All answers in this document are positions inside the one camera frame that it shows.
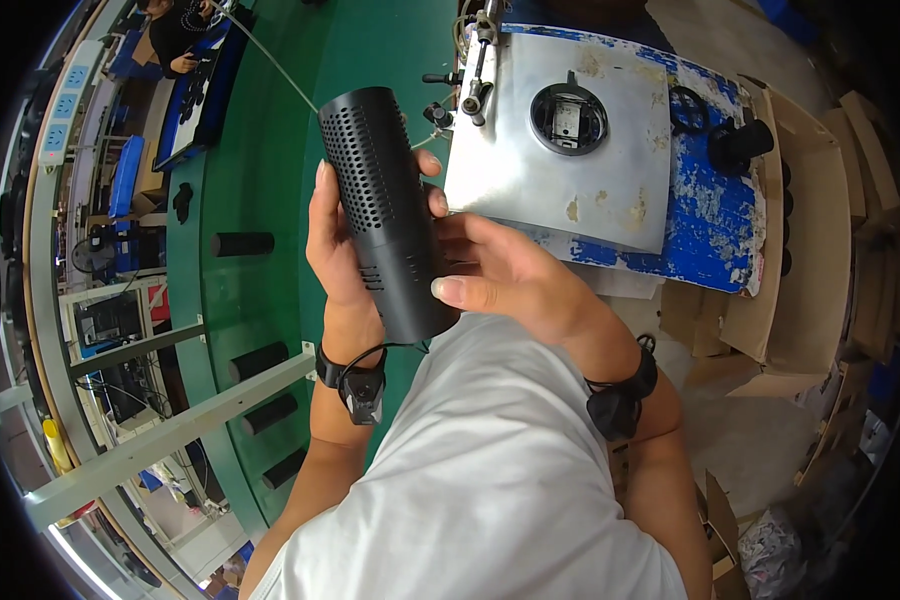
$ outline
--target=black ring part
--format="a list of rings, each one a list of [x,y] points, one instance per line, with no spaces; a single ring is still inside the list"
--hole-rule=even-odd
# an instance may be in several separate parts
[[[674,108],[674,100],[679,108]],[[680,118],[686,117],[687,123]],[[699,118],[700,126],[696,126],[696,119]],[[670,88],[670,122],[673,125],[675,134],[688,134],[696,136],[697,134],[705,134],[710,130],[710,113],[707,103],[700,94],[685,87],[683,85],[675,85]]]

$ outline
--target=black speaker housing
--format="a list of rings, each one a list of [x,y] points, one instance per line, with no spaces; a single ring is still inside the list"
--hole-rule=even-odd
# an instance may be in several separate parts
[[[413,344],[449,330],[460,311],[430,293],[447,262],[394,90],[347,92],[325,103],[317,118],[363,285],[386,337]]]

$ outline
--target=blue plastic crate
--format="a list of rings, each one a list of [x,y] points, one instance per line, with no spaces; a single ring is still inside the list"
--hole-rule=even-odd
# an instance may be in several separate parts
[[[797,12],[787,0],[757,0],[769,22],[804,46],[816,42],[820,29]]]

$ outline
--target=sleeve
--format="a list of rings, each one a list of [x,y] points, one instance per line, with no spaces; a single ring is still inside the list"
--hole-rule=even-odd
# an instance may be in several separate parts
[[[176,58],[173,48],[167,44],[166,37],[162,34],[162,30],[155,29],[154,25],[150,25],[150,45],[153,46],[153,52],[160,61],[160,68],[163,70],[163,76],[167,79],[179,78],[181,73],[170,68],[170,63]]]

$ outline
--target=black speaker cylinder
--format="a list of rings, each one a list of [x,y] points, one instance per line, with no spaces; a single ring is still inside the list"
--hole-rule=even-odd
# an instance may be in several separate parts
[[[449,330],[460,312],[430,293],[447,263],[394,90],[347,92],[325,103],[318,119],[386,337],[413,344]]]
[[[297,411],[297,399],[292,393],[284,393],[264,406],[243,415],[240,424],[247,435],[255,436],[264,429],[276,425]]]
[[[226,368],[230,373],[230,378],[240,383],[245,379],[262,374],[270,367],[276,367],[288,358],[290,358],[290,352],[287,344],[273,342],[234,358]]]
[[[303,448],[290,454],[287,458],[271,466],[261,479],[268,490],[276,490],[288,479],[300,473],[303,459],[307,458],[307,451]]]
[[[774,149],[774,134],[757,119],[720,139],[724,155],[734,161],[749,161]]]
[[[210,254],[216,258],[268,255],[274,251],[274,234],[264,231],[214,233]]]

